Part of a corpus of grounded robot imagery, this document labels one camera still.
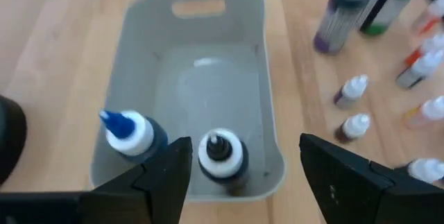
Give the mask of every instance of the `wooden table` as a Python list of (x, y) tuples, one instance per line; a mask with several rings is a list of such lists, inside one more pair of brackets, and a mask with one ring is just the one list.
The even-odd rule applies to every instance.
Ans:
[[(0, 0), (0, 93), (22, 105), (28, 141), (2, 191), (87, 189), (97, 112), (105, 98), (123, 14), (132, 0)], [(317, 54), (314, 32), (327, 0), (266, 0), (277, 135), (287, 164), (282, 188), (263, 201), (188, 204), (182, 223), (324, 223), (305, 179), (298, 140), (302, 132), (334, 141), (348, 116), (368, 112), (368, 134), (346, 148), (387, 166), (414, 157), (444, 158), (442, 123), (422, 130), (402, 125), (402, 113), (444, 92), (444, 73), (417, 88), (395, 83), (400, 63), (420, 41), (407, 26), (425, 7), (413, 0), (377, 39), (353, 33), (336, 57)], [(368, 74), (359, 104), (332, 104), (349, 78)]]

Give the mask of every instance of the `purple dye bottle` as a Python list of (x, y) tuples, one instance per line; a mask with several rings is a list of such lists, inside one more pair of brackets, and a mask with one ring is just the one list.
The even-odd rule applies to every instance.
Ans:
[(329, 0), (327, 11), (314, 37), (314, 48), (337, 54), (370, 0)]

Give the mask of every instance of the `gray plastic bin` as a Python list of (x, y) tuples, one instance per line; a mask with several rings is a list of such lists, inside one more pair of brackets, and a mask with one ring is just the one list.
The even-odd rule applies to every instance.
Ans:
[[(187, 200), (265, 198), (283, 181), (285, 163), (275, 135), (264, 0), (223, 0), (223, 12), (193, 17), (175, 15), (172, 5), (178, 1), (205, 0), (137, 0), (129, 7), (105, 108), (153, 117), (169, 141), (192, 138)], [(233, 130), (248, 147), (250, 179), (239, 195), (228, 195), (199, 169), (197, 145), (212, 128)], [(101, 128), (91, 165), (93, 187), (132, 166), (111, 149)]]

